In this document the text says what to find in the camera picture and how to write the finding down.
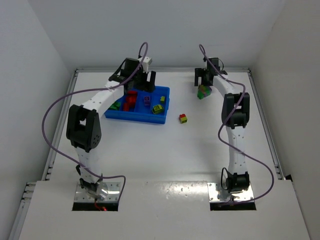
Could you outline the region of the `green square lego brick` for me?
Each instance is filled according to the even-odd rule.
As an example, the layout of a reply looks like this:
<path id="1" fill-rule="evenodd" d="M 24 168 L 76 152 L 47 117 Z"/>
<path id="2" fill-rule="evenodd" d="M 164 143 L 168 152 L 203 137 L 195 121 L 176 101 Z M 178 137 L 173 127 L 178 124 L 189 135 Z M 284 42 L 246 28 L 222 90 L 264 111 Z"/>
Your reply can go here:
<path id="1" fill-rule="evenodd" d="M 122 103 L 120 101 L 115 101 L 109 108 L 108 110 L 112 111 L 119 111 L 121 109 Z"/>

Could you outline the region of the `small lime lego brick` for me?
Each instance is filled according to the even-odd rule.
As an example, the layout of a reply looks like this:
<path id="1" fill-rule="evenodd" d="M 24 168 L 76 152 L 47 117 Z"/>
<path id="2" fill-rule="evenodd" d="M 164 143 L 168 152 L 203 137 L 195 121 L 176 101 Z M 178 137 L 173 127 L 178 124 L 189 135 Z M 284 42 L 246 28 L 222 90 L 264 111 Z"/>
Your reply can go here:
<path id="1" fill-rule="evenodd" d="M 161 96 L 160 97 L 160 103 L 164 104 L 166 102 L 166 97 L 165 96 Z"/>

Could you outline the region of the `red arched lego brick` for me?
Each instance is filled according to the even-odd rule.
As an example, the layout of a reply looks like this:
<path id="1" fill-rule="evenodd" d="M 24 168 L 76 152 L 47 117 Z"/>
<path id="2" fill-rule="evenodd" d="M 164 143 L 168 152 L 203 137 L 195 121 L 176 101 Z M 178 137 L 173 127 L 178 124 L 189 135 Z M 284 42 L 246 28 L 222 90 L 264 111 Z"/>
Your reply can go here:
<path id="1" fill-rule="evenodd" d="M 131 103 L 128 103 L 128 102 L 125 102 L 125 103 L 123 104 L 122 110 L 123 110 L 124 112 L 133 112 L 134 109 L 135 109 L 135 105 L 134 105 L 134 104 L 131 104 Z"/>

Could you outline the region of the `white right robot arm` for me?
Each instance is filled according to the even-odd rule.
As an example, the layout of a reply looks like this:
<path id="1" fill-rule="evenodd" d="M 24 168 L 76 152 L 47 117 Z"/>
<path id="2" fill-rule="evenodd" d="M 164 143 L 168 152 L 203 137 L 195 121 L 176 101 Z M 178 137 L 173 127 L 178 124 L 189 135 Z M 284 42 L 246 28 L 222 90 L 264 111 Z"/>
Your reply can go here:
<path id="1" fill-rule="evenodd" d="M 229 165 L 226 170 L 223 190 L 228 193 L 247 190 L 250 177 L 246 165 L 245 129 L 250 119 L 250 95 L 242 83 L 228 79 L 226 71 L 219 66 L 219 58 L 203 58 L 206 66 L 194 69 L 194 85 L 200 88 L 218 90 L 223 97 L 221 111 L 222 128 L 226 129 L 228 141 L 222 140 L 229 147 Z"/>

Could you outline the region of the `red lime small stack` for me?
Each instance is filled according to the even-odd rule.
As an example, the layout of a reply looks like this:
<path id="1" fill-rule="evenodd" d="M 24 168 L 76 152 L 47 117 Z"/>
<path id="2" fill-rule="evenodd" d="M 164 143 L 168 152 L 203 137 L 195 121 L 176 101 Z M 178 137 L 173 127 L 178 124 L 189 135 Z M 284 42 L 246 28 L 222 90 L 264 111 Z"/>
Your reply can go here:
<path id="1" fill-rule="evenodd" d="M 188 121 L 188 118 L 187 118 L 187 116 L 183 113 L 183 114 L 180 114 L 180 115 L 179 115 L 179 121 L 180 121 L 181 124 L 184 124 L 184 123 L 186 123 L 186 122 Z"/>

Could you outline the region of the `lime green lego brick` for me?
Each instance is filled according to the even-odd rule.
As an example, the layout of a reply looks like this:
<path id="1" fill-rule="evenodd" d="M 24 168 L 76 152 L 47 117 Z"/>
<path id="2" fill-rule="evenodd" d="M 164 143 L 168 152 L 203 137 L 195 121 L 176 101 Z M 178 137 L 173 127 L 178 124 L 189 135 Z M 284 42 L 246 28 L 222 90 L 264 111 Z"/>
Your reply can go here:
<path id="1" fill-rule="evenodd" d="M 164 107 L 161 105 L 161 104 L 157 104 L 157 105 L 154 105 L 153 107 L 152 107 L 152 113 L 154 114 L 154 115 L 158 115 L 158 114 L 161 114 L 161 113 L 163 113 L 164 112 Z"/>

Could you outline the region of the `red long lego brick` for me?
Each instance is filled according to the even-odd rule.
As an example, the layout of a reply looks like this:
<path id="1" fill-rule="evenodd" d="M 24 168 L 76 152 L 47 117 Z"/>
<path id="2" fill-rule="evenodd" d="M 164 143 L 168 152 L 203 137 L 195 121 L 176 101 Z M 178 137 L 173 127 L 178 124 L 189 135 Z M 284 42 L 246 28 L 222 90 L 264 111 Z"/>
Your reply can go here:
<path id="1" fill-rule="evenodd" d="M 138 92 L 135 90 L 130 90 L 127 92 L 126 97 L 125 97 L 125 102 L 128 104 L 136 104 Z"/>

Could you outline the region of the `blue plastic sorting bin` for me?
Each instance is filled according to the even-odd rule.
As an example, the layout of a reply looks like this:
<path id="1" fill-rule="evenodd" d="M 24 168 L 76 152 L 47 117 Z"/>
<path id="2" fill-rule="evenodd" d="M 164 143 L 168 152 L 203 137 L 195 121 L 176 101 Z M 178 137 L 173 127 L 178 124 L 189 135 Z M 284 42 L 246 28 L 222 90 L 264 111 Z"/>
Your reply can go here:
<path id="1" fill-rule="evenodd" d="M 126 95 L 124 95 L 116 100 L 118 102 L 121 102 L 120 110 L 107 110 L 104 113 L 105 117 L 109 119 L 136 121 L 152 124 L 164 124 L 166 122 L 170 102 L 169 87 L 156 86 L 153 92 L 146 92 L 137 89 L 133 89 L 132 91 L 138 92 L 134 111 L 123 111 L 123 104 L 126 103 Z M 150 96 L 150 106 L 144 105 L 144 96 Z M 161 96 L 165 96 L 165 103 L 160 103 Z M 155 105 L 162 105 L 164 107 L 164 112 L 162 112 L 161 114 L 153 114 L 152 108 Z"/>

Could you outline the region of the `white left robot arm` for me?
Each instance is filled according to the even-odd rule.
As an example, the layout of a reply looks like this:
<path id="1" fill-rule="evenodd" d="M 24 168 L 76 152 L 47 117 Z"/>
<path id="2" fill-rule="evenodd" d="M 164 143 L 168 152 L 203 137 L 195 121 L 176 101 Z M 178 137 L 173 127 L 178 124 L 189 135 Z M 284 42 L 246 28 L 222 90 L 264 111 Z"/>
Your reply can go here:
<path id="1" fill-rule="evenodd" d="M 131 89 L 145 92 L 155 90 L 156 72 L 149 71 L 152 58 L 126 58 L 113 73 L 104 90 L 81 105 L 72 105 L 68 111 L 66 137 L 75 148 L 79 164 L 80 185 L 97 195 L 103 188 L 102 172 L 96 147 L 102 139 L 101 117 L 105 111 Z"/>

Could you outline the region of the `purple rounded lego brick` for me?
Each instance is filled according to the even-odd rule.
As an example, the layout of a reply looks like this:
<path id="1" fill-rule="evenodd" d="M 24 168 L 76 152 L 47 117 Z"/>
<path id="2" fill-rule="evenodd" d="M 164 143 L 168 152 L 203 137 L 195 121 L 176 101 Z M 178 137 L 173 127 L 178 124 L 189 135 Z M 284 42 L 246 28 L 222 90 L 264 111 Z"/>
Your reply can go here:
<path id="1" fill-rule="evenodd" d="M 150 106 L 151 105 L 151 97 L 149 95 L 144 96 L 143 103 L 145 106 Z"/>

